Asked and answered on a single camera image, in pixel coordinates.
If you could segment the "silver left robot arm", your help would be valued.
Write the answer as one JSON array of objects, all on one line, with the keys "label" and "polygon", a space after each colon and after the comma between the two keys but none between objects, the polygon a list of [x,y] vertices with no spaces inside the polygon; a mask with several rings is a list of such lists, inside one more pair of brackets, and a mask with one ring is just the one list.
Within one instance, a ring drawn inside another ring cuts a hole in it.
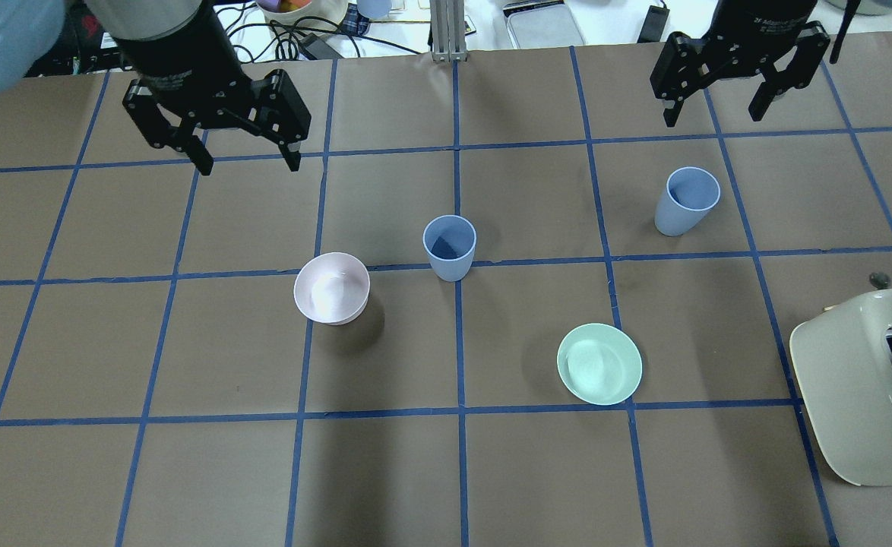
[{"label": "silver left robot arm", "polygon": [[[71,1],[0,1],[0,91],[57,44]],[[241,129],[275,145],[291,171],[313,117],[282,69],[249,77],[212,1],[85,1],[96,28],[134,72],[122,105],[147,145],[190,159],[203,175],[213,156],[202,129]]]}]

